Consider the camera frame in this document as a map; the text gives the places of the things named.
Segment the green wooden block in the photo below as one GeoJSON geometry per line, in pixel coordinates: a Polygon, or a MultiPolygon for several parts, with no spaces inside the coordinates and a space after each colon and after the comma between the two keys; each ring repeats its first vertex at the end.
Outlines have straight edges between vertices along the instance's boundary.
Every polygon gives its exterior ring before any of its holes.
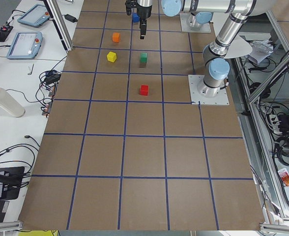
{"type": "Polygon", "coordinates": [[[147,53],[140,53],[140,63],[147,63],[148,55],[147,53]]]}

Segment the teach pendant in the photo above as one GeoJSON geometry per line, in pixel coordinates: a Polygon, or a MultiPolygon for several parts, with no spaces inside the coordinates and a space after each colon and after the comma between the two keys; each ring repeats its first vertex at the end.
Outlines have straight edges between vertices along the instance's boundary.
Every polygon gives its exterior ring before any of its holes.
{"type": "Polygon", "coordinates": [[[43,35],[39,31],[18,32],[6,55],[7,59],[34,59],[39,52],[43,35]]]}
{"type": "Polygon", "coordinates": [[[24,13],[17,21],[20,24],[38,28],[48,21],[50,14],[45,5],[36,4],[26,13],[24,13]]]}

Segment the orange wooden block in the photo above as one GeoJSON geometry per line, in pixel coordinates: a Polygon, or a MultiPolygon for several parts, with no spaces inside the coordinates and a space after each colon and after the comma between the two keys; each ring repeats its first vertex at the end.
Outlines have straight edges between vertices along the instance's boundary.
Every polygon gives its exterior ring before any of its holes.
{"type": "Polygon", "coordinates": [[[120,42],[120,33],[114,32],[112,35],[112,41],[115,43],[119,43],[120,42]]]}

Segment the white plastic bottle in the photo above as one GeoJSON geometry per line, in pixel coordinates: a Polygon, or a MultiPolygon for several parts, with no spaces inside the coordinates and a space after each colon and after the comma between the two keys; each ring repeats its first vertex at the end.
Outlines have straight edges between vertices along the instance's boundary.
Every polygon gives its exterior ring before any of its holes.
{"type": "Polygon", "coordinates": [[[1,87],[0,107],[15,118],[20,118],[25,114],[25,108],[1,87]]]}

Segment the blue wooden block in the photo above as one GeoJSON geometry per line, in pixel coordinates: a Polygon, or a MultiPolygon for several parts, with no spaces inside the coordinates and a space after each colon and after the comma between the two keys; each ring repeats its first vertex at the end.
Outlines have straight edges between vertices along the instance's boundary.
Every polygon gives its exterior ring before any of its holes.
{"type": "Polygon", "coordinates": [[[132,14],[132,22],[138,23],[140,21],[140,17],[137,15],[137,13],[132,14]]]}

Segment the near teach pendant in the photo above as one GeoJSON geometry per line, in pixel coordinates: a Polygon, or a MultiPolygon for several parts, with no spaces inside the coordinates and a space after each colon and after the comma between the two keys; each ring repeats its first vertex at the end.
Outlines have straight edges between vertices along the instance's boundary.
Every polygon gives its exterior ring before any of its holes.
{"type": "Polygon", "coordinates": [[[34,59],[39,52],[43,35],[39,31],[18,32],[6,55],[7,59],[34,59]]]}

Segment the black monitor stand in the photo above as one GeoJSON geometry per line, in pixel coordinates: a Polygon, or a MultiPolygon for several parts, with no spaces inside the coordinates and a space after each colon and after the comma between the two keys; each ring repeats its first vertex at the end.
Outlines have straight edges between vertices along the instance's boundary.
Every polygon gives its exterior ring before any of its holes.
{"type": "Polygon", "coordinates": [[[24,167],[0,168],[0,200],[15,200],[19,196],[24,167]]]}

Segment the aluminium frame post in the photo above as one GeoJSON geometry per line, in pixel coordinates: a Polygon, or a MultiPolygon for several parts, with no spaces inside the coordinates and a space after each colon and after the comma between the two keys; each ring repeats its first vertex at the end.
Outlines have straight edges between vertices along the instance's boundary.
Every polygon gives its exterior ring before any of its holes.
{"type": "Polygon", "coordinates": [[[43,0],[44,5],[53,20],[53,24],[55,29],[57,30],[59,39],[65,49],[65,51],[69,52],[73,49],[73,42],[71,40],[70,34],[66,27],[65,21],[63,19],[62,13],[58,6],[56,0],[43,0]]]}

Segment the black power adapter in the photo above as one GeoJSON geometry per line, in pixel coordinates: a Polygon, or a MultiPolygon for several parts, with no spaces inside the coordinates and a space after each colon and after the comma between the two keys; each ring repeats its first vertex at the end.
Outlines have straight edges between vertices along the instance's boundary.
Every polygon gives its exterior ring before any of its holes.
{"type": "Polygon", "coordinates": [[[78,21],[78,19],[77,19],[76,17],[74,17],[74,16],[72,16],[72,15],[69,15],[69,14],[66,14],[64,17],[65,17],[66,20],[68,20],[68,21],[70,21],[70,22],[72,22],[72,23],[78,21]]]}

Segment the far teach pendant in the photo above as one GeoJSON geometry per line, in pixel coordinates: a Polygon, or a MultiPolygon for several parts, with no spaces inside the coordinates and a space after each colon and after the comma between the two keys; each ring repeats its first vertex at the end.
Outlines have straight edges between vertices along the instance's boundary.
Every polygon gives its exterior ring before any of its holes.
{"type": "Polygon", "coordinates": [[[24,13],[17,21],[20,24],[38,28],[48,21],[50,14],[45,5],[36,4],[26,13],[24,13]]]}

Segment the white power strip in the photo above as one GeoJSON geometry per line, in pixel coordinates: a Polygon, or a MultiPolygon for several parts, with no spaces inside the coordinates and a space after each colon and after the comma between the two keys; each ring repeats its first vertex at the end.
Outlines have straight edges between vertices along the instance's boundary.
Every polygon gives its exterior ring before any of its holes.
{"type": "Polygon", "coordinates": [[[275,114],[268,114],[267,115],[267,123],[271,131],[276,135],[282,135],[282,132],[280,131],[280,121],[275,114]]]}

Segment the yellow wooden block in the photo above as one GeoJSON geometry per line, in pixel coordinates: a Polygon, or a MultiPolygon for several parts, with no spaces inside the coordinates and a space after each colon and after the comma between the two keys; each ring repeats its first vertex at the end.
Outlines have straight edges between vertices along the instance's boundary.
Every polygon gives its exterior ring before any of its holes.
{"type": "Polygon", "coordinates": [[[114,63],[116,60],[117,60],[117,54],[115,53],[115,52],[108,52],[108,54],[107,54],[107,60],[109,61],[109,62],[112,62],[112,63],[114,63]]]}

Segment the red snack packet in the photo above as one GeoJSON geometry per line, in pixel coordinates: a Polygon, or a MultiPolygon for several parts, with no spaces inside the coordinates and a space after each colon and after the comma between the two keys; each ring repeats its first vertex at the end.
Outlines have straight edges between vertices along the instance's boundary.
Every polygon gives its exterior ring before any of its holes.
{"type": "Polygon", "coordinates": [[[282,168],[278,170],[278,175],[280,179],[282,180],[285,187],[289,187],[289,173],[286,168],[282,168]]]}

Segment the red wooden block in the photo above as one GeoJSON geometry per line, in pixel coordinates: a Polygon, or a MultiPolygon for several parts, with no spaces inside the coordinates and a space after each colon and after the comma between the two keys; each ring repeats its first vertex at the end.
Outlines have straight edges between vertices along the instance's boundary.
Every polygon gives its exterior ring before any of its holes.
{"type": "Polygon", "coordinates": [[[141,96],[148,96],[148,94],[149,94],[149,86],[148,85],[141,85],[140,95],[141,96]]]}

